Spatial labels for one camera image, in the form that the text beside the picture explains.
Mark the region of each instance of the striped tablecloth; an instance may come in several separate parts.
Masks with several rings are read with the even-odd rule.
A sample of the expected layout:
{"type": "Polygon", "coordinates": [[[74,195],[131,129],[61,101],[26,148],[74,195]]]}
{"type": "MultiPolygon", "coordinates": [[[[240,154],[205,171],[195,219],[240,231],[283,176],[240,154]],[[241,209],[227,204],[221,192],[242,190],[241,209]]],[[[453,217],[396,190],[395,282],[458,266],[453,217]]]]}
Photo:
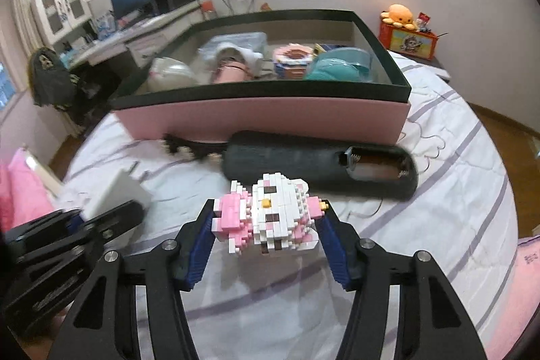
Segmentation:
{"type": "MultiPolygon", "coordinates": [[[[415,195],[408,202],[313,195],[328,198],[360,236],[388,251],[431,252],[486,345],[512,281],[512,188],[493,142],[463,98],[423,65],[392,56],[412,86],[398,144],[416,160],[415,195]]],[[[109,115],[72,162],[59,206],[83,204],[112,172],[134,161],[140,162],[135,176],[146,172],[143,185],[153,204],[125,252],[149,250],[174,237],[208,198],[230,189],[219,165],[172,159],[158,141],[131,139],[109,115]]],[[[219,242],[203,280],[182,296],[200,358],[246,360],[335,358],[353,299],[334,282],[320,247],[303,257],[238,259],[219,242]]],[[[392,288],[384,359],[393,358],[398,297],[392,288]]],[[[152,358],[144,288],[138,290],[137,309],[142,358],[152,358]]]]}

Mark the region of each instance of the white desk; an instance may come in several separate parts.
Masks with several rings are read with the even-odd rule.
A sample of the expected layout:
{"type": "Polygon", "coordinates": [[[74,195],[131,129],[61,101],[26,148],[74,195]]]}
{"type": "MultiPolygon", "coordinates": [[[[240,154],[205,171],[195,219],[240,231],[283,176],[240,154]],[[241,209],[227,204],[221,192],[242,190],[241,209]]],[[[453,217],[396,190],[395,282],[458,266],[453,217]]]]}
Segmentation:
{"type": "Polygon", "coordinates": [[[203,20],[199,1],[190,2],[170,13],[142,21],[128,29],[114,33],[106,40],[98,41],[94,46],[75,57],[70,64],[70,69],[85,62],[94,66],[126,51],[132,51],[133,54],[131,48],[136,48],[133,58],[137,65],[140,65],[149,54],[142,54],[140,46],[132,45],[139,40],[138,37],[144,35],[141,39],[144,38],[149,42],[153,38],[152,52],[158,52],[191,25],[203,20]]]}

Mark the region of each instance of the hello kitty block figure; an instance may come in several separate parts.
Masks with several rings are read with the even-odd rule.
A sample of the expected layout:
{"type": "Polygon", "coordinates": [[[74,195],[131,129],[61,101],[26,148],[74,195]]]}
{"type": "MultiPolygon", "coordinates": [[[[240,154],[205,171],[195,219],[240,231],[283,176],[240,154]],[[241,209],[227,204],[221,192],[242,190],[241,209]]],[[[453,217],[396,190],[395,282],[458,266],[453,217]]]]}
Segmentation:
{"type": "Polygon", "coordinates": [[[263,254],[313,249],[319,242],[314,221],[328,205],[307,191],[306,182],[279,172],[263,175],[251,194],[233,180],[231,193],[214,200],[212,232],[219,241],[228,241],[231,254],[241,254],[251,244],[263,254]]]}

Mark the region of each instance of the silver screw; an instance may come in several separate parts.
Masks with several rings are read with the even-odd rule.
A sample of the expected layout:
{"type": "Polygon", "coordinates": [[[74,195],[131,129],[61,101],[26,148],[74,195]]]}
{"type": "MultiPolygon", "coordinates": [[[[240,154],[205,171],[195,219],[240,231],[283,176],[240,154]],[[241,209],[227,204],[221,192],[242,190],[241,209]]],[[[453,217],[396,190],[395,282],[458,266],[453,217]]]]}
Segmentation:
{"type": "Polygon", "coordinates": [[[116,261],[117,259],[118,259],[118,252],[115,250],[112,250],[105,254],[105,260],[108,263],[112,263],[113,261],[116,261]]]}
{"type": "Polygon", "coordinates": [[[425,250],[421,250],[420,252],[416,254],[416,256],[420,261],[425,262],[425,263],[431,260],[431,255],[429,254],[429,252],[426,252],[425,250]]]}
{"type": "Polygon", "coordinates": [[[176,243],[176,240],[165,240],[163,243],[161,243],[161,247],[163,247],[165,250],[173,250],[177,245],[178,243],[176,243]]]}
{"type": "Polygon", "coordinates": [[[71,253],[74,255],[80,255],[83,253],[83,251],[84,251],[83,246],[75,246],[73,249],[71,249],[71,253]]]}
{"type": "Polygon", "coordinates": [[[361,238],[360,246],[363,249],[373,249],[373,247],[375,247],[375,242],[373,240],[370,240],[369,238],[361,238]]]}

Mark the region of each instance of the white cabinet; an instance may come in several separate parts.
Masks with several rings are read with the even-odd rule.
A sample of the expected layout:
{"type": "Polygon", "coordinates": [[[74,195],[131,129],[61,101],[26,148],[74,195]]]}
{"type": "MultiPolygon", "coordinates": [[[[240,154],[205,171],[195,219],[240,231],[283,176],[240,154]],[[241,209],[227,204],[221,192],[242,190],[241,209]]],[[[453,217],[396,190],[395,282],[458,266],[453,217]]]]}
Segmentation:
{"type": "Polygon", "coordinates": [[[54,45],[92,18],[84,0],[34,0],[34,15],[48,45],[54,45]]]}

